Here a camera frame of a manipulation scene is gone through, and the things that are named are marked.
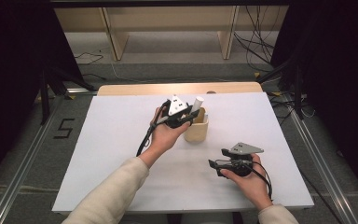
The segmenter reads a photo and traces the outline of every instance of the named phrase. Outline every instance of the cream sweater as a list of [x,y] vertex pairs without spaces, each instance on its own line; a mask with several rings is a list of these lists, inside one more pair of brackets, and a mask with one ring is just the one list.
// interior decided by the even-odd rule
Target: cream sweater
[[[118,223],[148,175],[149,169],[141,159],[126,160],[92,190],[63,223]],[[264,209],[258,218],[261,224],[297,223],[281,205]]]

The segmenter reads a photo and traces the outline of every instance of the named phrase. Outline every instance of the white table surface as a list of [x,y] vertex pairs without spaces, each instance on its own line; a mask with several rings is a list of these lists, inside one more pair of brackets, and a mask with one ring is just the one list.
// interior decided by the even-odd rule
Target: white table surface
[[[208,160],[227,159],[221,148],[238,142],[263,148],[261,161],[272,199],[289,208],[312,207],[281,127],[264,92],[179,95],[193,104],[202,96],[209,114],[207,138],[180,136],[150,170],[128,213],[240,211],[254,206],[236,185],[218,177]],[[171,95],[95,96],[52,211],[68,213],[126,159],[134,157],[156,107]]]

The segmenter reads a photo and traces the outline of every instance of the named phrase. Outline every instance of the person's right hand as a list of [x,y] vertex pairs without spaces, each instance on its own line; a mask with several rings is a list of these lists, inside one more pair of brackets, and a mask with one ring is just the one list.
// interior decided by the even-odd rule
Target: person's right hand
[[[256,154],[252,154],[252,160],[261,164],[260,157]],[[262,176],[266,176],[266,172],[260,165],[254,163],[253,168]],[[226,169],[220,170],[220,173],[234,181],[238,187],[240,187],[245,197],[248,198],[259,211],[272,206],[272,201],[267,193],[266,182],[255,173],[251,172],[247,176],[239,176]]]

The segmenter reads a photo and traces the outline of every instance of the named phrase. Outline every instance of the floor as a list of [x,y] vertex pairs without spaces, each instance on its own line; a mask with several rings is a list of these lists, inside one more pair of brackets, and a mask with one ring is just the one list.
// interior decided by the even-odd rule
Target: floor
[[[119,62],[112,62],[104,34],[66,35],[85,80],[97,88],[104,84],[254,81],[255,75],[263,75],[262,70],[270,69],[269,65],[247,53],[237,40],[234,40],[230,59],[223,60],[217,35],[213,32],[133,33]],[[250,38],[252,33],[239,35]],[[267,35],[268,43],[274,45],[278,33],[264,34]],[[251,47],[264,56],[260,47]],[[263,90],[278,91],[277,81],[266,82]],[[66,85],[78,88],[73,83]],[[0,220],[4,223],[60,223],[64,220],[64,216],[51,212],[51,206],[93,94],[71,93],[72,98],[54,98],[51,94],[54,119],[43,126],[40,125],[41,104],[36,97],[16,146],[0,166]],[[311,106],[304,107],[304,120],[297,120],[294,113],[289,114],[290,108],[285,104],[273,102],[285,102],[290,97],[271,97],[271,104],[276,105],[274,110],[282,123],[282,132],[315,201],[311,209],[291,212],[300,223],[358,223],[356,177],[337,153],[317,111],[314,113]],[[60,138],[66,135],[59,130],[63,119],[70,119],[66,124],[72,131],[67,138]],[[41,137],[40,141],[35,141],[37,137]],[[256,223],[256,211],[243,211],[241,215],[243,223]]]

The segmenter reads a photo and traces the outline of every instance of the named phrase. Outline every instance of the wooden desk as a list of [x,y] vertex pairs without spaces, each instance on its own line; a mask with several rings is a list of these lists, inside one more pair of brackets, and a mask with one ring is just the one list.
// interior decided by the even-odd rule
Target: wooden desk
[[265,150],[260,157],[271,178],[275,203],[290,208],[313,206],[269,99],[257,83],[185,83],[101,88],[89,107],[52,211],[71,212],[124,160],[134,157],[155,108],[172,93],[190,104],[198,95],[205,99],[210,119],[207,138],[193,144],[179,137],[151,168],[129,214],[253,209],[238,187],[218,177],[208,164],[208,160],[226,159],[221,148],[238,142]]

